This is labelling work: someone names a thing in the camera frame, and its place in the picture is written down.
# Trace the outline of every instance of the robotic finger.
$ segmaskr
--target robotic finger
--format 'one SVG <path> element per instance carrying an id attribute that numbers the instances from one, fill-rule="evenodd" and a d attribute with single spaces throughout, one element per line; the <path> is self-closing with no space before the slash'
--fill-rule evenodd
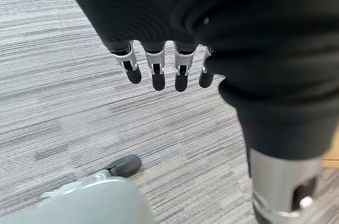
<path id="1" fill-rule="evenodd" d="M 118 65 L 124 69 L 128 79 L 133 84 L 140 83 L 141 72 L 134 52 L 133 41 L 113 43 L 110 45 L 109 51 L 114 55 Z"/>
<path id="2" fill-rule="evenodd" d="M 197 48 L 195 43 L 184 43 L 175 41 L 175 89 L 178 92 L 183 92 L 187 88 L 188 76 L 190 68 L 192 67 L 192 61 L 194 57 L 195 49 Z"/>
<path id="3" fill-rule="evenodd" d="M 148 43 L 142 42 L 148 66 L 152 73 L 153 88 L 161 91 L 165 88 L 165 42 Z"/>
<path id="4" fill-rule="evenodd" d="M 207 58 L 209 58 L 213 53 L 213 50 L 210 47 L 206 47 L 205 55 L 203 58 L 203 64 L 202 64 L 202 69 L 200 73 L 200 78 L 199 78 L 199 85 L 202 88 L 207 88 L 212 84 L 214 73 L 207 71 L 205 61 Z"/>

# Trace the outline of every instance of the striped carpet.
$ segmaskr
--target striped carpet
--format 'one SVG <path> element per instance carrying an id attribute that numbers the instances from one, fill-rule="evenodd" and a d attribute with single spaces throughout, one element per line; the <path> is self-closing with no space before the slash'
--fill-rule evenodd
<path id="1" fill-rule="evenodd" d="M 199 87 L 204 47 L 189 86 L 157 92 L 138 42 L 142 81 L 132 85 L 74 0 L 0 0 L 0 215 L 138 154 L 132 180 L 157 223 L 255 223 L 242 133 L 216 77 Z M 318 204 L 297 223 L 339 223 L 339 172 L 326 170 Z"/>

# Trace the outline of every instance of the black fingertip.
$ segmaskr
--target black fingertip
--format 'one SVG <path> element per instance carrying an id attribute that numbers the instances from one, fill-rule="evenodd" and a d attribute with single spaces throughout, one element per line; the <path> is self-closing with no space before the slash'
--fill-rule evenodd
<path id="1" fill-rule="evenodd" d="M 212 84 L 213 76 L 214 76 L 213 73 L 210 73 L 210 72 L 204 73 L 204 72 L 201 70 L 200 78 L 199 78 L 199 85 L 200 85 L 202 88 L 207 88 L 207 87 L 209 87 L 209 86 Z"/>
<path id="2" fill-rule="evenodd" d="M 136 70 L 129 70 L 126 72 L 128 79 L 133 83 L 133 84 L 138 84 L 141 81 L 141 72 L 139 69 L 139 66 L 137 67 Z"/>
<path id="3" fill-rule="evenodd" d="M 188 76 L 175 75 L 175 89 L 178 92 L 183 92 L 187 88 Z"/>
<path id="4" fill-rule="evenodd" d="M 155 73 L 152 75 L 153 88 L 157 91 L 161 91 L 165 88 L 165 75 L 160 73 Z"/>

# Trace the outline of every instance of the floor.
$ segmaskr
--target floor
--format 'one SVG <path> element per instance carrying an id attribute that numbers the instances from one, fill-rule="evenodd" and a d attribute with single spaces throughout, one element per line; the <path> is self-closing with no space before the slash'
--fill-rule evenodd
<path id="1" fill-rule="evenodd" d="M 74 0 L 0 0 L 0 215 L 138 154 L 132 180 L 157 223 L 255 223 L 242 132 L 217 92 L 199 87 L 204 47 L 189 86 L 157 92 L 139 43 L 132 85 Z M 339 223 L 339 172 L 326 170 L 318 205 L 298 223 Z"/>

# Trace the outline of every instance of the black fabric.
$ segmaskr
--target black fabric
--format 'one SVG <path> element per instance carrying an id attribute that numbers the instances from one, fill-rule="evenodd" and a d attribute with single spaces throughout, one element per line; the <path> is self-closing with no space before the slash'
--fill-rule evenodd
<path id="1" fill-rule="evenodd" d="M 339 112 L 339 0 L 77 0 L 102 40 L 215 50 L 207 69 L 236 107 L 247 148 L 311 158 Z"/>

